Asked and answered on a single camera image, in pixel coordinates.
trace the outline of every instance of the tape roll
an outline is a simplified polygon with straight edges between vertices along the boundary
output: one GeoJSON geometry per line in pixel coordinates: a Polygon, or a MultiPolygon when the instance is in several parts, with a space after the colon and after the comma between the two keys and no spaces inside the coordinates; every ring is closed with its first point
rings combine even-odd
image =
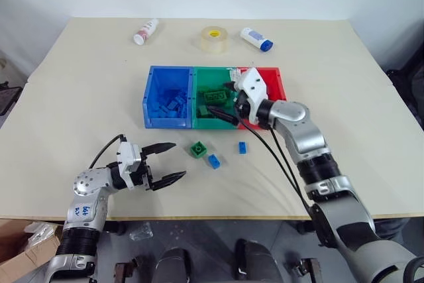
{"type": "Polygon", "coordinates": [[[207,53],[223,53],[227,50],[228,32],[218,26],[206,27],[201,31],[201,50],[207,53]]]}

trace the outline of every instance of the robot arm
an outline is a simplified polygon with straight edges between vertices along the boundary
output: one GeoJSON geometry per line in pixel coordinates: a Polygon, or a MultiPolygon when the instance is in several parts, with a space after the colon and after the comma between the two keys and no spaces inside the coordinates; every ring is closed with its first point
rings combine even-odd
{"type": "MultiPolygon", "coordinates": [[[[324,136],[311,121],[308,108],[296,102],[268,100],[266,84],[255,68],[225,86],[238,92],[238,119],[248,118],[250,123],[273,128],[284,137],[305,182],[305,192],[314,201],[308,214],[321,243],[339,250],[359,282],[402,282],[404,270],[415,255],[375,234],[371,215],[349,178],[341,174],[324,136]]],[[[208,109],[229,121],[228,114],[223,116],[215,107],[208,109]]]]}
{"type": "Polygon", "coordinates": [[[45,283],[71,280],[91,282],[95,271],[97,242],[105,225],[107,200],[123,188],[143,185],[159,190],[179,180],[186,172],[176,172],[153,182],[147,156],[175,146],[166,142],[142,148],[127,142],[125,136],[117,153],[117,162],[104,168],[90,168],[74,180],[74,200],[68,210],[64,232],[56,256],[50,261],[45,283]]]}

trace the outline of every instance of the blue bin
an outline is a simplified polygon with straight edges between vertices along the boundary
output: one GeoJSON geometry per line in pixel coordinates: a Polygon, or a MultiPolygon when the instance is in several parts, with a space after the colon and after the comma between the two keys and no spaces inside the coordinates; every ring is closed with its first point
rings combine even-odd
{"type": "Polygon", "coordinates": [[[143,98],[147,129],[190,129],[193,68],[151,66],[143,98]]]}

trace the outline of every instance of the white bottle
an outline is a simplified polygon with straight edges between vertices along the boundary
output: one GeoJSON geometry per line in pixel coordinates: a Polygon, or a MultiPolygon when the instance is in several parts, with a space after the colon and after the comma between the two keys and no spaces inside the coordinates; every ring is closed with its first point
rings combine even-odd
{"type": "Polygon", "coordinates": [[[251,28],[244,28],[240,32],[240,36],[247,42],[253,44],[255,47],[261,49],[261,51],[268,51],[274,44],[271,40],[264,38],[260,33],[257,33],[251,28]]]}
{"type": "Polygon", "coordinates": [[[158,26],[159,20],[154,18],[146,23],[141,29],[134,35],[134,41],[139,46],[142,46],[146,40],[153,34],[158,26]]]}

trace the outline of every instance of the white table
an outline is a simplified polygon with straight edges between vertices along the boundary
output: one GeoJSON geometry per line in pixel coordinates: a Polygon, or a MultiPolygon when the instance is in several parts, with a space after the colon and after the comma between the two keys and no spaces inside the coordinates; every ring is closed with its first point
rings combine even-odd
{"type": "MultiPolygon", "coordinates": [[[[118,133],[148,145],[176,142],[151,156],[156,177],[187,170],[158,192],[123,190],[110,219],[306,219],[274,159],[246,131],[144,128],[141,99],[150,65],[277,66],[288,99],[309,106],[375,217],[424,215],[424,135],[347,21],[162,19],[144,46],[132,41],[146,19],[71,19],[0,129],[0,216],[64,219],[74,177],[118,133]],[[202,53],[203,27],[228,30],[229,49],[202,53]],[[238,37],[250,26],[275,45],[261,53],[238,37]],[[211,169],[188,148],[207,145],[211,169]],[[237,152],[246,141],[248,154],[237,152]]],[[[262,133],[272,142],[268,133],[262,133]]],[[[99,164],[115,160],[117,145],[99,164]]]]}

